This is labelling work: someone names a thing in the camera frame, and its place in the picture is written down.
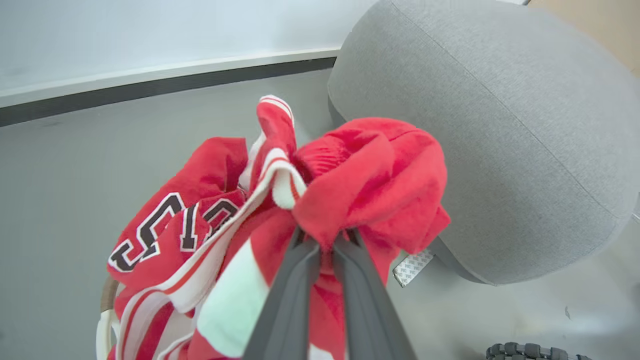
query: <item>laundry basket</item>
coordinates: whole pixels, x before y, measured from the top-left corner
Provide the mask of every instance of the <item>laundry basket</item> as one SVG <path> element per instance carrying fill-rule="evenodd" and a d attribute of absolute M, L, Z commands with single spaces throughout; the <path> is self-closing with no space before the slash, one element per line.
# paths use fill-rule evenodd
<path fill-rule="evenodd" d="M 111 276 L 107 278 L 102 287 L 100 298 L 100 320 L 95 330 L 95 358 L 105 360 L 114 344 L 111 339 L 111 331 L 116 336 L 120 334 L 120 321 L 113 311 L 113 302 L 116 298 L 119 283 Z"/>

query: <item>white stripe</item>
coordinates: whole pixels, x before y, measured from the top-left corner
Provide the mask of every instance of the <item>white stripe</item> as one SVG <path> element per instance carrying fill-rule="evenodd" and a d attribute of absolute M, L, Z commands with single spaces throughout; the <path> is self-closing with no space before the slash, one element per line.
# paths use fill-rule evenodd
<path fill-rule="evenodd" d="M 267 155 L 267 159 L 273 159 L 281 156 L 280 149 L 273 149 Z M 301 197 L 307 190 L 307 186 L 302 179 L 302 176 L 288 161 L 276 161 L 272 168 L 275 168 L 277 173 L 275 175 L 275 181 L 273 182 L 273 201 L 276 205 L 282 209 L 293 209 L 296 204 L 296 200 L 291 191 L 291 179 L 293 178 L 293 184 L 296 187 L 298 195 Z"/>
<path fill-rule="evenodd" d="M 198 331 L 219 353 L 241 357 L 268 293 L 247 239 L 202 305 Z"/>
<path fill-rule="evenodd" d="M 229 241 L 240 225 L 240 221 L 236 222 L 233 229 L 223 238 L 216 241 L 213 244 L 213 249 L 211 249 L 207 257 L 202 261 L 202 264 L 200 264 L 191 275 L 191 278 L 175 293 L 169 294 L 169 298 L 174 303 L 176 310 L 185 313 L 193 309 L 211 290 L 215 284 L 215 279 L 218 276 L 222 261 L 224 260 Z"/>
<path fill-rule="evenodd" d="M 313 344 L 309 344 L 309 360 L 333 360 L 329 351 L 325 351 Z"/>
<path fill-rule="evenodd" d="M 157 355 L 164 349 L 169 347 L 169 345 L 171 345 L 176 339 L 182 338 L 183 336 L 190 334 L 194 330 L 195 325 L 193 324 L 192 318 L 189 318 L 185 314 L 180 314 L 179 312 L 173 310 L 171 312 L 171 315 L 169 316 L 169 319 L 167 320 L 164 332 L 157 342 L 154 358 L 156 358 Z"/>
<path fill-rule="evenodd" d="M 209 238 L 211 237 L 211 235 L 213 235 L 213 226 L 209 225 L 209 231 L 204 236 L 204 239 L 202 240 L 202 242 L 204 243 L 204 242 L 209 241 L 210 240 Z"/>
<path fill-rule="evenodd" d="M 287 160 L 286 161 L 279 160 L 279 161 L 276 161 L 273 164 L 271 164 L 271 162 L 276 158 L 284 158 L 284 159 L 287 159 Z M 267 156 L 264 157 L 264 162 L 262 163 L 262 168 L 260 169 L 260 177 L 266 177 L 267 176 L 266 172 L 267 172 L 267 169 L 268 169 L 267 167 L 271 167 L 272 165 L 275 165 L 280 161 L 284 161 L 285 163 L 289 163 L 289 157 L 285 154 L 285 152 L 282 149 L 280 149 L 278 147 L 276 147 L 274 149 L 271 149 L 269 151 L 269 153 L 267 153 Z"/>
<path fill-rule="evenodd" d="M 286 101 L 282 100 L 281 98 L 275 95 L 267 95 L 267 96 L 261 97 L 260 102 L 266 102 L 266 103 L 278 106 L 280 109 L 284 110 L 287 116 L 289 116 L 289 118 L 291 119 L 291 126 L 292 127 L 295 126 L 294 119 L 293 119 L 293 111 L 291 110 L 291 107 L 289 106 L 289 104 L 287 104 Z"/>
<path fill-rule="evenodd" d="M 127 303 L 125 310 L 122 315 L 122 323 L 120 325 L 120 336 L 118 337 L 119 342 L 116 346 L 116 359 L 117 360 L 128 360 L 135 359 L 138 354 L 138 349 L 140 348 L 140 344 L 147 334 L 149 325 L 153 320 L 154 315 L 162 308 L 166 303 L 169 302 L 169 299 L 164 296 L 162 293 L 153 293 L 149 295 L 139 306 L 137 312 L 135 314 L 131 313 L 131 310 L 135 306 L 140 298 L 144 294 L 148 293 L 148 291 L 141 291 L 135 296 L 131 298 L 131 300 Z M 124 342 L 124 332 L 126 328 L 129 328 L 129 333 L 127 335 L 127 345 L 123 349 L 122 344 Z"/>
<path fill-rule="evenodd" d="M 160 354 L 158 354 L 157 360 L 177 360 L 178 355 L 180 354 L 180 349 L 184 344 L 193 337 L 193 332 L 179 338 L 169 345 L 166 349 L 164 349 Z"/>
<path fill-rule="evenodd" d="M 264 145 L 264 142 L 267 140 L 267 137 L 261 131 L 260 136 L 258 136 L 258 140 L 256 140 L 253 145 L 251 145 L 251 150 L 249 150 L 249 158 L 246 164 L 246 167 L 240 174 L 240 178 L 238 180 L 238 184 L 240 184 L 241 188 L 245 190 L 250 190 L 251 186 L 251 172 L 253 171 L 253 164 L 255 163 L 255 158 L 258 156 L 258 152 L 260 148 Z"/>

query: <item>gray pouf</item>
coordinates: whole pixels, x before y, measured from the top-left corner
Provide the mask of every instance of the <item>gray pouf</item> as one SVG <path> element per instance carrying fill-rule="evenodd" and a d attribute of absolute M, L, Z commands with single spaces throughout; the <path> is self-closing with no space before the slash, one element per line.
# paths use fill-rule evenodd
<path fill-rule="evenodd" d="M 382 0 L 345 41 L 328 91 L 338 117 L 401 119 L 440 141 L 452 223 L 434 247 L 468 279 L 506 284 L 593 254 L 629 221 L 635 82 L 541 10 Z"/>

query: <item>red and white striped fabric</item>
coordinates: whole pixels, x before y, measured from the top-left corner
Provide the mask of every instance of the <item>red and white striped fabric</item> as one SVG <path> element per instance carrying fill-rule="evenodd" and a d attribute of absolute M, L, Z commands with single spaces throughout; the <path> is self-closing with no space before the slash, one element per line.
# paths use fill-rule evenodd
<path fill-rule="evenodd" d="M 244 143 L 241 148 L 235 146 L 236 139 L 224 139 L 222 141 L 234 142 L 234 146 L 226 152 L 215 153 L 209 151 L 213 147 L 206 146 L 210 144 L 205 142 L 183 171 L 143 207 L 123 232 L 108 266 L 114 278 L 127 286 L 116 299 L 116 308 L 125 304 L 124 309 L 117 311 L 121 332 L 115 346 L 116 359 L 152 359 L 174 309 L 186 316 L 197 316 L 196 307 L 214 286 L 230 239 L 247 217 L 267 197 L 271 198 L 269 192 L 279 193 L 277 198 L 289 208 L 295 198 L 304 193 L 305 183 L 288 160 L 288 154 L 296 148 L 290 107 L 275 96 L 265 96 L 260 99 L 257 113 L 263 131 L 252 148 L 250 165 L 242 168 L 246 170 L 244 174 L 242 170 L 238 171 L 239 167 L 246 164 Z M 231 152 L 235 152 L 235 158 L 226 156 Z M 237 153 L 243 153 L 244 156 L 238 156 Z M 209 163 L 200 161 L 200 155 L 203 154 Z M 226 179 L 214 176 L 224 168 L 232 169 L 225 172 Z M 251 195 L 239 209 L 220 204 L 242 204 L 244 191 L 240 188 L 222 193 L 213 200 L 198 200 L 192 205 L 195 200 L 192 198 L 202 196 L 202 191 L 198 189 L 207 187 L 212 177 L 223 180 L 225 190 L 229 186 L 236 188 L 240 179 L 245 182 L 241 186 L 251 188 Z M 285 191 L 280 189 L 282 185 L 286 186 Z M 191 196 L 191 202 L 186 204 L 185 193 Z M 172 207 L 167 199 L 176 199 L 174 203 L 179 205 Z M 140 229 L 142 233 L 150 229 L 148 232 L 155 235 L 156 242 L 145 243 L 141 239 Z M 131 250 L 129 237 L 134 236 L 137 236 L 141 245 L 148 244 L 143 250 L 153 253 L 151 256 L 145 257 L 144 251 L 132 256 L 135 253 Z M 141 284 L 154 281 L 158 282 L 140 288 Z M 177 356 L 178 352 L 170 350 L 188 344 L 189 339 L 190 336 L 177 339 L 158 358 Z"/>
<path fill-rule="evenodd" d="M 204 216 L 193 222 L 199 227 L 188 225 L 204 205 L 193 208 L 193 215 L 176 217 L 180 226 L 169 221 L 158 241 L 167 231 L 178 244 L 196 235 L 206 240 L 165 280 L 129 294 L 117 359 L 151 359 L 174 308 L 194 323 L 158 359 L 241 357 L 297 224 L 323 251 L 310 293 L 310 357 L 343 360 L 342 287 L 331 264 L 338 232 L 359 228 L 386 282 L 400 249 L 420 252 L 449 223 L 440 204 L 447 179 L 444 155 L 425 131 L 398 120 L 358 119 L 298 150 L 285 102 L 263 97 L 257 115 L 262 134 L 238 175 L 248 199 L 217 231 L 207 228 Z M 155 229 L 157 218 L 145 220 Z M 159 244 L 159 249 L 162 256 L 170 248 Z"/>
<path fill-rule="evenodd" d="M 310 292 L 310 358 L 343 360 L 342 286 L 331 264 L 337 233 L 358 227 L 386 282 L 399 249 L 420 252 L 449 223 L 440 205 L 444 155 L 432 136 L 410 124 L 353 120 L 288 155 L 308 188 L 297 197 L 286 177 L 276 180 L 272 196 L 278 206 L 261 207 L 231 240 L 192 342 L 204 338 L 215 350 L 205 351 L 209 357 L 243 355 L 296 224 L 323 250 Z"/>

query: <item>light green fabric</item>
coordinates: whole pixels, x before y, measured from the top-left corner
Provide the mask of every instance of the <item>light green fabric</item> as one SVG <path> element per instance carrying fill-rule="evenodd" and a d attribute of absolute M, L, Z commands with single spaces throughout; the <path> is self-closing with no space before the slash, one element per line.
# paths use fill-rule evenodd
<path fill-rule="evenodd" d="M 198 331 L 224 356 L 242 357 L 267 295 L 269 287 L 247 240 L 202 305 Z"/>
<path fill-rule="evenodd" d="M 601 249 L 640 190 L 635 79 L 555 17 L 494 0 L 382 0 L 328 90 L 346 119 L 393 117 L 440 141 L 452 218 L 441 238 L 490 284 Z"/>

